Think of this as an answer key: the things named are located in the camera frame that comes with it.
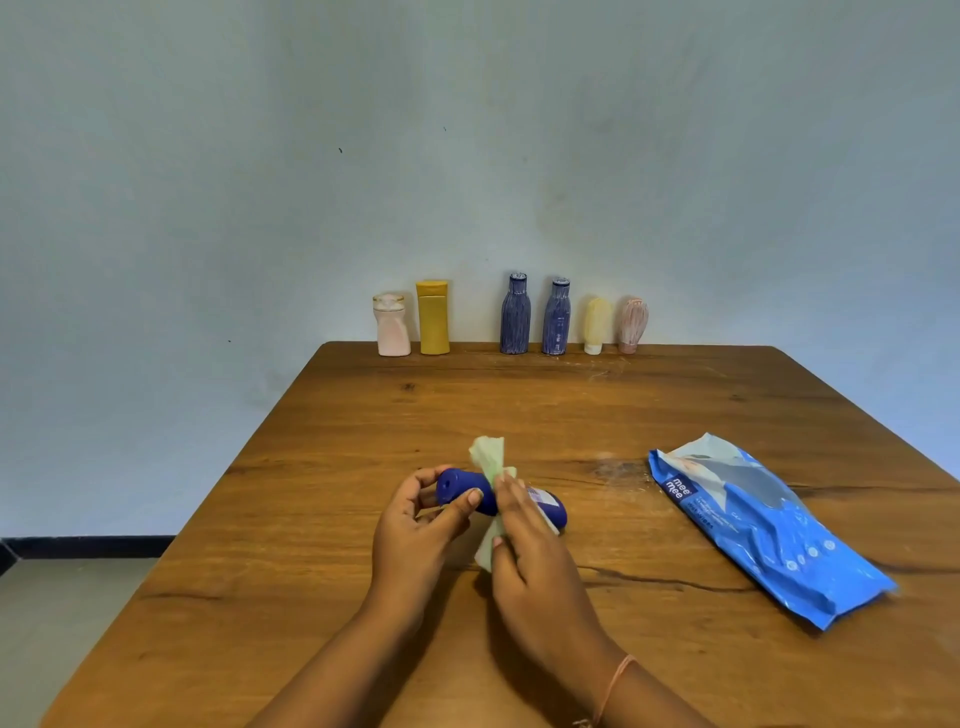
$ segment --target wooden table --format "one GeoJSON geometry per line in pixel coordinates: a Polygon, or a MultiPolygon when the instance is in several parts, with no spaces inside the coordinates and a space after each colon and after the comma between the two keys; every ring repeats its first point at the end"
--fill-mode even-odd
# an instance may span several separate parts
{"type": "MultiPolygon", "coordinates": [[[[647,346],[621,356],[380,358],[320,348],[137,590],[44,725],[239,726],[360,603],[382,505],[414,468],[468,466],[477,435],[570,514],[601,620],[723,726],[960,724],[960,488],[785,354],[647,346]],[[819,634],[660,491],[647,450],[710,431],[778,473],[899,584],[819,634]]],[[[388,726],[567,728],[581,711],[504,631],[451,554],[369,716],[388,726]]]]}

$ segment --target wipes packet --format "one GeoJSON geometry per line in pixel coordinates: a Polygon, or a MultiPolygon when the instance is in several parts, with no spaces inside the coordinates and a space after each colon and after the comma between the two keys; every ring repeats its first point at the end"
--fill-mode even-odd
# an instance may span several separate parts
{"type": "Polygon", "coordinates": [[[897,585],[817,521],[776,475],[705,434],[650,451],[663,491],[780,604],[820,629],[897,585]]]}

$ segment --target cream bottle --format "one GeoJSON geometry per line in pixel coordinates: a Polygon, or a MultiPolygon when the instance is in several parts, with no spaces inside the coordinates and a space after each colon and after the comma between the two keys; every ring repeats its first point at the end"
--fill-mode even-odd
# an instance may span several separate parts
{"type": "Polygon", "coordinates": [[[406,313],[403,297],[381,293],[373,297],[376,319],[376,351],[380,356],[406,356],[410,353],[410,334],[403,321],[406,313]]]}

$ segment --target right hand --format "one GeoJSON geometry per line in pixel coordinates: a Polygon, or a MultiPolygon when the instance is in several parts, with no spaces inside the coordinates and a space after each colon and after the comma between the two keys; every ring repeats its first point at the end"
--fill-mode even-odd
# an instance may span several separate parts
{"type": "Polygon", "coordinates": [[[626,655],[600,626],[577,565],[526,485],[493,483],[509,543],[493,541],[493,599],[520,648],[589,710],[626,655]]]}

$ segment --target bottle label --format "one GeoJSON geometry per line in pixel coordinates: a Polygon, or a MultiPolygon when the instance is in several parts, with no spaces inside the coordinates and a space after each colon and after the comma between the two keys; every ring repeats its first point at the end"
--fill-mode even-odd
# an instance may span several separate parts
{"type": "Polygon", "coordinates": [[[530,498],[535,500],[537,503],[543,503],[543,505],[553,505],[559,506],[560,503],[557,502],[557,499],[551,496],[546,491],[542,491],[540,488],[527,488],[527,493],[530,494],[530,498]]]}

